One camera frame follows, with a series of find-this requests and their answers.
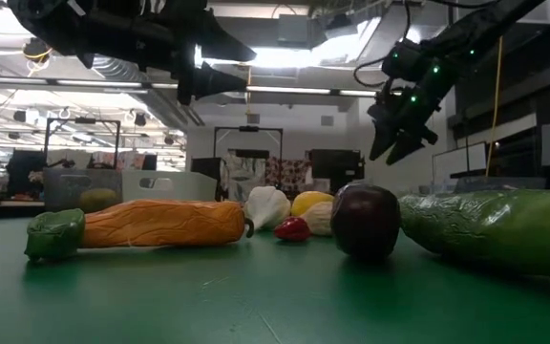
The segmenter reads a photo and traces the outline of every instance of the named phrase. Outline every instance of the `ceiling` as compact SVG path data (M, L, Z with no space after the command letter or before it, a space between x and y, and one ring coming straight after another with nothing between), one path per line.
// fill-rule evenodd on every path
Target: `ceiling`
M448 22L448 10L444 6L419 0L412 0L412 26L409 39L419 41L435 36ZM461 1L475 3L477 0ZM339 4L343 7L357 33L327 40L325 26L331 20L331 12L317 16L310 22L310 34L307 46L294 49L281 47L280 30L285 28L282 19L285 14L296 11L298 17L306 20L308 11L320 13L322 4ZM241 40L258 53L258 58L250 62L251 68L240 67L227 61L207 61L213 68L239 77L247 78L251 85L320 88L339 90L363 90L352 77L352 70L359 63L372 60L386 54L391 46L401 38L406 23L406 13L400 4L386 6L388 1L322 1L322 0L212 0L209 6L214 9L220 25L231 35ZM513 32L515 39L507 39L509 49L521 44L541 29L543 24L517 25ZM52 58L44 65L29 62L22 55L22 47L32 35L15 19L8 9L0 10L0 76L40 77L54 79L120 80L140 82L171 82L170 73L151 69L143 74L137 66L100 57L95 67L86 69L75 56L62 56L53 52ZM203 62L196 56L196 62ZM386 76L378 69L367 68L360 77L369 83L384 81ZM31 123L14 121L15 111L27 111L40 114L41 118L57 117L62 111L69 111L71 117L103 118L121 121L121 131L126 135L122 147L153 146L160 149L164 135L171 129L181 129L194 125L203 125L201 113L191 108L181 107L174 99L176 90L150 90L145 94L131 94L120 90L104 88L106 94L64 92L57 90L15 90L0 87L0 141L9 142L8 132L22 131L22 140L27 144L44 141L43 120ZM252 94L252 103L285 105L321 105L336 107L345 112L353 102L352 97L324 97L287 94ZM205 97L197 101L198 105L245 104L245 94L223 94ZM148 122L145 127L137 128L133 124L134 113L146 113ZM68 123L69 128L80 132L107 134L108 129L87 128ZM147 138L137 138L137 133L147 133ZM107 147L112 142L111 135L99 136L98 145ZM53 139L53 144L78 144L71 140L69 133L63 133ZM185 144L178 137L178 149L168 152L171 155L182 153Z

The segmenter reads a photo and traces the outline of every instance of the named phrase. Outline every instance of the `green tabletop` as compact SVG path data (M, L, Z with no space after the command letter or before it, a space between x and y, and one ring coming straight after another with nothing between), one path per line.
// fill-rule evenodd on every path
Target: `green tabletop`
M405 237L385 266L330 239L83 250L35 267L0 221L0 343L547 343L550 280L451 266Z

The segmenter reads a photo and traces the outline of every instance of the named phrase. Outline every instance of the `green cucumber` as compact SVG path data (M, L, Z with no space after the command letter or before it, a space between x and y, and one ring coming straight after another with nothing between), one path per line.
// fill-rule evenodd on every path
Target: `green cucumber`
M423 248L460 262L550 276L550 191L405 196L402 229Z

